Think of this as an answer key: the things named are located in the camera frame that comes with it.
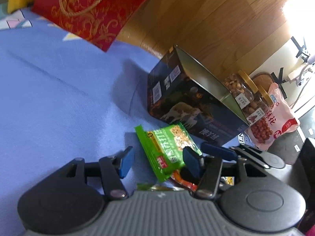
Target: cable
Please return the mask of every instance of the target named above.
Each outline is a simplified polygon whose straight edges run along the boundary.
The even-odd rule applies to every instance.
[[[315,62],[315,54],[313,54],[312,56],[308,57],[308,61],[306,62],[305,66],[303,67],[303,69],[300,72],[300,76],[299,76],[299,82],[302,80],[302,74],[304,73],[305,69],[313,64]]]
[[[306,85],[311,81],[311,78],[312,78],[312,76],[314,75],[314,73],[315,73],[315,70],[312,72],[312,75],[310,76],[310,79],[308,79],[308,82],[306,82],[306,84],[303,86],[303,88],[301,89],[301,91],[300,91],[300,93],[299,93],[297,99],[295,100],[295,102],[294,102],[293,105],[291,106],[291,109],[292,109],[292,110],[293,110],[294,106],[296,105],[297,101],[299,100],[299,98],[300,98],[300,96],[301,96],[301,94],[302,94],[304,88],[305,88]]]

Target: gold jar lid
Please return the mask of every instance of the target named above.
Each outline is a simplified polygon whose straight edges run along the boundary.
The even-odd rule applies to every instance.
[[[262,97],[266,100],[267,105],[268,106],[272,106],[273,105],[273,100],[268,95],[268,93],[264,90],[264,88],[261,85],[258,85],[258,90],[259,90],[260,94],[262,95]]]
[[[243,70],[239,70],[237,73],[240,77],[242,77],[245,83],[251,88],[252,92],[255,94],[258,91],[258,89],[257,86],[252,81],[252,79],[250,79],[250,77]]]

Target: green snack packet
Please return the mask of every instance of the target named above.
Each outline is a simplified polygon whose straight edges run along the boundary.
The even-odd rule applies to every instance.
[[[174,170],[185,165],[183,161],[185,146],[190,146],[196,153],[202,154],[181,123],[154,131],[144,131],[139,125],[135,130],[160,182],[167,180]]]

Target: glass jar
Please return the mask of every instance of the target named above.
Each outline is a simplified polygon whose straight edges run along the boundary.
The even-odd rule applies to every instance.
[[[268,112],[268,107],[273,104],[264,88],[260,85],[257,88],[258,91],[254,94],[254,100],[243,109],[250,126],[264,117]]]
[[[223,84],[232,93],[242,110],[254,100],[254,94],[258,91],[254,82],[243,70],[225,78]]]

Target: pink snack bag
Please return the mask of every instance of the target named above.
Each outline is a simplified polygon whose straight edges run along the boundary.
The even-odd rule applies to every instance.
[[[274,104],[261,120],[254,123],[246,133],[253,143],[261,150],[267,150],[275,139],[287,132],[295,131],[300,121],[295,118],[294,112],[284,100],[278,84],[270,85],[269,96]]]

